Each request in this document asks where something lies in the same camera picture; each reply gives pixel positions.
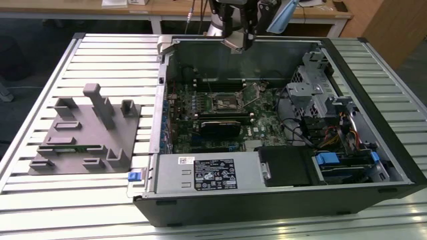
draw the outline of table leg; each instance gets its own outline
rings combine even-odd
[[[347,23],[347,19],[336,19],[334,26],[331,27],[331,30],[327,33],[328,38],[339,38],[340,37],[346,23]]]
[[[3,100],[3,102],[12,102],[13,100],[12,93],[9,93],[8,89],[3,86],[1,83],[0,83],[0,100]]]
[[[162,34],[162,16],[149,16],[152,34]]]

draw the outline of motherboard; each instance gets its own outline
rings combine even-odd
[[[278,88],[268,81],[242,79],[222,84],[200,77],[168,85],[172,152],[250,152],[282,146],[287,138],[278,118]]]

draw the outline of blue plastic tab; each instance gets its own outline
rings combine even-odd
[[[318,161],[319,165],[323,164],[339,164],[339,156],[335,152],[322,152],[315,156],[315,160]]]
[[[380,156],[379,154],[375,152],[375,151],[371,151],[371,157],[374,159],[375,162],[379,162],[380,161]]]
[[[140,172],[129,172],[127,176],[127,181],[140,182],[143,180],[143,174]]]

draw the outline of power supply label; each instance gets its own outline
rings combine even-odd
[[[198,191],[236,189],[235,160],[195,160],[194,188]]]

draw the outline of white label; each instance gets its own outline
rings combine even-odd
[[[129,14],[148,14],[148,11],[128,11]]]
[[[194,156],[179,156],[178,164],[194,164],[195,157]]]

